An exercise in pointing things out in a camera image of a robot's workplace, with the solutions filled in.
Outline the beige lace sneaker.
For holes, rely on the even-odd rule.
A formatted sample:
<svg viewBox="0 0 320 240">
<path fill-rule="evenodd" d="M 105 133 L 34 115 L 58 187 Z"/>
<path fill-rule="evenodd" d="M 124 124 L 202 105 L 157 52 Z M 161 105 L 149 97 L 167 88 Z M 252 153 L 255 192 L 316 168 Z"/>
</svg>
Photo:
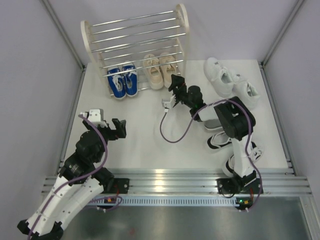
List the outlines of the beige lace sneaker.
<svg viewBox="0 0 320 240">
<path fill-rule="evenodd" d="M 146 54 L 142 61 L 144 74 L 153 90 L 160 90 L 164 87 L 164 80 L 160 70 L 160 60 L 152 53 Z"/>
<path fill-rule="evenodd" d="M 172 84 L 172 75 L 177 74 L 177 67 L 175 61 L 175 57 L 173 55 L 170 55 L 168 52 L 163 52 L 160 54 L 160 69 L 163 76 L 164 86 L 166 88 L 169 88 Z"/>
</svg>

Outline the blue canvas sneaker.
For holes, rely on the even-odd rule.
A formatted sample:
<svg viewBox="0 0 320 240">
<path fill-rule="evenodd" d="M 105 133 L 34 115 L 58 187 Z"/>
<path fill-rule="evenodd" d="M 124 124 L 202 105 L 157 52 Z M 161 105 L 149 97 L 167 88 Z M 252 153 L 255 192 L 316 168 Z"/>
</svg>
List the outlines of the blue canvas sneaker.
<svg viewBox="0 0 320 240">
<path fill-rule="evenodd" d="M 107 80 L 113 92 L 113 96 L 117 100 L 122 100 L 126 96 L 125 82 L 120 68 L 118 66 L 109 67 L 107 69 Z"/>
<path fill-rule="evenodd" d="M 134 97 L 138 93 L 138 73 L 133 63 L 125 63 L 122 66 L 123 78 L 125 81 L 126 94 L 129 97 Z"/>
</svg>

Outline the grey canvas sneaker front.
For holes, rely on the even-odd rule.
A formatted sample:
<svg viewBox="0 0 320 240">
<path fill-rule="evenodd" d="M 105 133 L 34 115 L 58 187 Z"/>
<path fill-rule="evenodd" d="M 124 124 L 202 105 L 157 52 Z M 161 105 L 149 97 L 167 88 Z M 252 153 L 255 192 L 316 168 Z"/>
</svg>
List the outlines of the grey canvas sneaker front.
<svg viewBox="0 0 320 240">
<path fill-rule="evenodd" d="M 218 119 L 211 119 L 204 122 L 204 127 L 209 132 L 220 131 L 223 129 Z"/>
</svg>

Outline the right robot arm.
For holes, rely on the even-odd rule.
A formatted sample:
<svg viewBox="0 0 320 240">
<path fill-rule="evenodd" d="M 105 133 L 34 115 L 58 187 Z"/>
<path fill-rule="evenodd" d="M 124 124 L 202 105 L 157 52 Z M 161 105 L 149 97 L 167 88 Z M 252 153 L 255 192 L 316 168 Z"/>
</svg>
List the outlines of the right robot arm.
<svg viewBox="0 0 320 240">
<path fill-rule="evenodd" d="M 179 75 L 171 75 L 168 90 L 172 92 L 172 97 L 169 101 L 162 102 L 166 111 L 179 103 L 186 105 L 193 121 L 217 120 L 223 133 L 231 141 L 233 156 L 224 165 L 224 173 L 231 182 L 227 185 L 220 184 L 220 193 L 247 192 L 259 175 L 252 152 L 252 133 L 256 120 L 249 109 L 237 96 L 205 104 L 200 87 L 186 86 L 184 77 Z"/>
</svg>

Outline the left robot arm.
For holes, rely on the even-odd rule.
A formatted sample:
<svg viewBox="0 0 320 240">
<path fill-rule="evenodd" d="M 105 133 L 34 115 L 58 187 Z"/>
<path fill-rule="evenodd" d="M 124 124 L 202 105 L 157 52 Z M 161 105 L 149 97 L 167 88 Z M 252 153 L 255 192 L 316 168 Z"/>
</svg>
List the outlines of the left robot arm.
<svg viewBox="0 0 320 240">
<path fill-rule="evenodd" d="M 79 137 L 74 153 L 65 160 L 50 192 L 28 219 L 17 228 L 29 240 L 59 240 L 70 221 L 97 195 L 115 187 L 115 176 L 104 167 L 108 142 L 127 136 L 126 121 L 112 119 L 111 129 L 105 120 L 94 121 L 79 116 L 86 131 Z"/>
</svg>

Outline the cream and chrome shoe rack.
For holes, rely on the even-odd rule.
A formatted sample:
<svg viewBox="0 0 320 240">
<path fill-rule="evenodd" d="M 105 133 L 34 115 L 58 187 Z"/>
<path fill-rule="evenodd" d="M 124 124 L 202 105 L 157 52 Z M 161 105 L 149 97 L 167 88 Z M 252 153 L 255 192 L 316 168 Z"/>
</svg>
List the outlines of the cream and chrome shoe rack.
<svg viewBox="0 0 320 240">
<path fill-rule="evenodd" d="M 176 67 L 177 74 L 186 74 L 190 24 L 182 3 L 173 10 L 103 23 L 90 24 L 83 20 L 80 28 L 86 52 L 105 85 L 108 98 L 114 95 L 108 82 L 108 69 L 114 66 L 134 64 L 138 89 L 149 88 L 144 74 L 149 67 L 143 65 L 148 60 L 147 54 L 152 55 L 150 60 L 160 59 L 162 53 L 172 56 L 174 59 L 170 63 Z"/>
</svg>

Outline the white sneaker left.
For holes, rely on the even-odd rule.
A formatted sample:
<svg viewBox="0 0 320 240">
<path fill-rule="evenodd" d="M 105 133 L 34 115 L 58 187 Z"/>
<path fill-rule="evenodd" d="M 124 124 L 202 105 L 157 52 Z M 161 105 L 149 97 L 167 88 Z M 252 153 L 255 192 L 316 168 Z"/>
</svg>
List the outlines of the white sneaker left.
<svg viewBox="0 0 320 240">
<path fill-rule="evenodd" d="M 230 71 L 216 58 L 209 57 L 204 62 L 203 70 L 206 78 L 220 97 L 227 98 L 232 94 L 235 84 L 233 77 Z"/>
</svg>

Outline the white sneaker right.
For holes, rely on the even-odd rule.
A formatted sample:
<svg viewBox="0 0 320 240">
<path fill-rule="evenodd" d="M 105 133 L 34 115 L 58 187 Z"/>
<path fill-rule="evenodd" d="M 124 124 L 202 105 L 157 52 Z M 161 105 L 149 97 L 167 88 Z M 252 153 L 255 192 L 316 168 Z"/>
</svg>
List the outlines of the white sneaker right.
<svg viewBox="0 0 320 240">
<path fill-rule="evenodd" d="M 261 97 L 257 89 L 240 74 L 235 74 L 233 81 L 234 94 L 239 97 L 249 110 L 255 109 Z"/>
</svg>

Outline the black white sneaker upper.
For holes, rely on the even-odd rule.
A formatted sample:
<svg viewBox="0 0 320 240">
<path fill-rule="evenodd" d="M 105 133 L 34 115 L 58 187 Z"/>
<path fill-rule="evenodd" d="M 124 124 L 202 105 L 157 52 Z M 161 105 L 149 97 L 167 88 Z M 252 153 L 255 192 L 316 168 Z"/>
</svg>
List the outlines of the black white sneaker upper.
<svg viewBox="0 0 320 240">
<path fill-rule="evenodd" d="M 207 140 L 207 146 L 213 151 L 219 151 L 231 143 L 231 138 L 225 132 L 216 133 Z"/>
</svg>

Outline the black white sneaker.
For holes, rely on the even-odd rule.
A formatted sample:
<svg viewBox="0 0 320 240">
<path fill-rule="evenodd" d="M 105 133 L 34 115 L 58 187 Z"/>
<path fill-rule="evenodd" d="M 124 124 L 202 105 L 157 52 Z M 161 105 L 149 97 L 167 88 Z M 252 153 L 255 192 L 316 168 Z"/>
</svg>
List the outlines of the black white sneaker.
<svg viewBox="0 0 320 240">
<path fill-rule="evenodd" d="M 207 140 L 207 146 L 213 151 L 219 151 L 231 143 L 231 138 L 225 132 L 216 133 Z"/>
<path fill-rule="evenodd" d="M 233 154 L 222 165 L 221 169 L 228 177 L 238 175 L 240 178 L 249 176 L 253 173 L 255 164 L 262 156 L 264 149 L 259 145 L 256 145 L 254 141 L 251 141 L 245 151 L 246 143 L 244 141 L 237 142 L 232 141 Z"/>
</svg>

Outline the black white sneaker lower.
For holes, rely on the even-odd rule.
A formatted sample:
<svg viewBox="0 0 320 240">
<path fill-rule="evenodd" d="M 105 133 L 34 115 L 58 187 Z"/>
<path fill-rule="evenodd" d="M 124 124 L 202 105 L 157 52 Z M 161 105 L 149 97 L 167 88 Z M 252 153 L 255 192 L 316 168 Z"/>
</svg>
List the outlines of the black white sneaker lower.
<svg viewBox="0 0 320 240">
<path fill-rule="evenodd" d="M 251 141 L 245 151 L 246 143 L 244 141 L 237 142 L 232 141 L 233 154 L 222 165 L 221 169 L 228 177 L 238 175 L 240 178 L 249 176 L 253 173 L 255 164 L 262 156 L 264 149 L 259 145 L 256 145 L 254 141 Z"/>
</svg>

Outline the aluminium mounting rail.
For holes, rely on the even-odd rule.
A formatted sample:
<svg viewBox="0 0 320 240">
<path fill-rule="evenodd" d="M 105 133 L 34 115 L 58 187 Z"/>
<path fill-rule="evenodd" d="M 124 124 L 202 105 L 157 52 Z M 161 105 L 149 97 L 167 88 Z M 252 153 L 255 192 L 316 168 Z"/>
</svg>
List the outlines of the aluminium mounting rail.
<svg viewBox="0 0 320 240">
<path fill-rule="evenodd" d="M 131 195 L 218 194 L 217 180 L 225 175 L 218 169 L 110 169 L 117 178 L 129 179 Z M 312 194 L 307 177 L 296 176 L 292 168 L 262 168 L 263 191 L 267 196 L 308 196 Z"/>
</svg>

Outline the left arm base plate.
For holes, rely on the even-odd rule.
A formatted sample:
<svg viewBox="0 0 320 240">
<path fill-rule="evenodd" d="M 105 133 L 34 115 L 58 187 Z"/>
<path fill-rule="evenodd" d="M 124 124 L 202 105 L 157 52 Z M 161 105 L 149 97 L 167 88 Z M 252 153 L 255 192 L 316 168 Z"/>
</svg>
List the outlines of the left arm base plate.
<svg viewBox="0 0 320 240">
<path fill-rule="evenodd" d="M 129 178 L 113 178 L 104 188 L 104 194 L 127 194 L 129 191 L 130 179 Z"/>
</svg>

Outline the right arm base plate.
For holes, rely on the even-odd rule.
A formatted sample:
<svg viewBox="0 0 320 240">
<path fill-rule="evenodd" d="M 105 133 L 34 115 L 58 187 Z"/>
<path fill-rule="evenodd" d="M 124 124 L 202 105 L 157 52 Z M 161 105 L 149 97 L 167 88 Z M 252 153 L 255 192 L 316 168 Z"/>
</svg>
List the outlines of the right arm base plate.
<svg viewBox="0 0 320 240">
<path fill-rule="evenodd" d="M 218 193 L 220 195 L 257 195 L 259 192 L 264 193 L 263 188 L 261 188 L 260 179 L 256 178 L 251 183 L 245 185 L 242 181 L 236 178 L 219 178 L 217 181 Z"/>
</svg>

